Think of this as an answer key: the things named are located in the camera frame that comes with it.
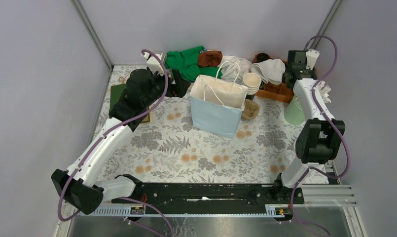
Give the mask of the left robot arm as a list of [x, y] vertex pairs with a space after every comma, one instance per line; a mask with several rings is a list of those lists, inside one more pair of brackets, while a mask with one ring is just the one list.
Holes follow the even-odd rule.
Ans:
[[169, 77], [166, 56], [142, 50], [147, 69], [134, 71], [126, 81], [125, 92], [110, 111], [109, 118], [91, 144], [66, 170], [57, 169], [51, 179], [59, 195], [57, 214], [61, 221], [73, 216], [62, 215], [64, 202], [76, 208], [76, 214], [91, 214], [102, 202], [126, 198], [136, 203], [142, 190], [127, 175], [98, 181], [100, 171], [123, 140], [164, 100], [176, 93], [176, 83]]

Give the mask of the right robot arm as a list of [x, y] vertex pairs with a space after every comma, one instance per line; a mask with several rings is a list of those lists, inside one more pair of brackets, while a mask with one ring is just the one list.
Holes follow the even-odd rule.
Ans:
[[291, 198], [290, 188], [303, 181], [307, 170], [336, 158], [340, 135], [345, 131], [344, 122], [334, 118], [318, 88], [314, 65], [319, 55], [313, 49], [288, 52], [284, 82], [298, 99], [306, 122], [295, 142], [296, 158], [281, 174], [282, 184], [272, 190], [272, 197], [278, 203]]

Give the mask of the light blue paper bag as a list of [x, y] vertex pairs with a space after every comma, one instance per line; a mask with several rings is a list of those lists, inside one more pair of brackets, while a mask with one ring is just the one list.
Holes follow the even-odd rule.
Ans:
[[248, 92], [246, 86], [218, 79], [217, 76], [199, 75], [190, 92], [193, 126], [234, 139]]

